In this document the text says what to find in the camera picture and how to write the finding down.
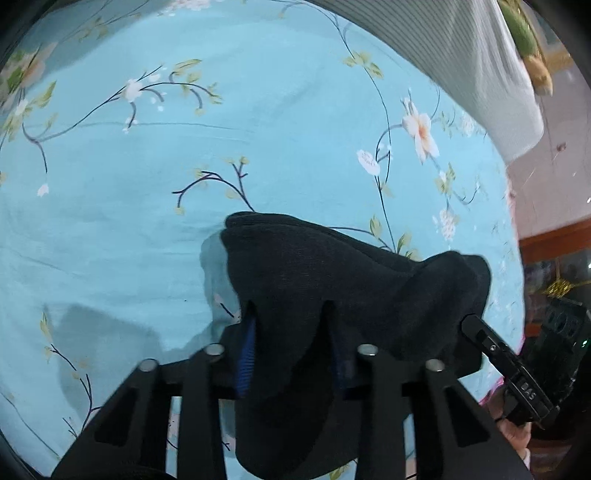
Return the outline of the person right hand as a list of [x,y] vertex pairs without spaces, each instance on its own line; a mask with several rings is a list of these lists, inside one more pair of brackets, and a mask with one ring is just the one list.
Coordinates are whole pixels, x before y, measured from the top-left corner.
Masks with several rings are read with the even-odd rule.
[[504,388],[498,388],[484,402],[483,407],[494,419],[498,429],[511,444],[524,464],[530,469],[531,453],[528,449],[531,440],[532,423],[527,422],[521,426],[515,425],[504,417]]

